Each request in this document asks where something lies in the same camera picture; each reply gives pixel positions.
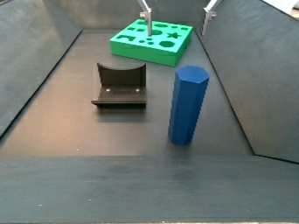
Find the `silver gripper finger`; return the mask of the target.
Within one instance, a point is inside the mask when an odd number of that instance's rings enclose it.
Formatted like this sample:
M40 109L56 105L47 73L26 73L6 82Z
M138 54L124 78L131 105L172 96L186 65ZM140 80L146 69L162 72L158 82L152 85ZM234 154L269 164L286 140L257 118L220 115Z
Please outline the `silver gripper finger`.
M142 7L140 18L147 22L147 34L152 35L152 9L150 8L146 0L138 0Z
M203 8L204 11L204 19L200 30L200 35L206 34L208 22L216 17L216 7L220 4L222 0L210 0L207 6Z

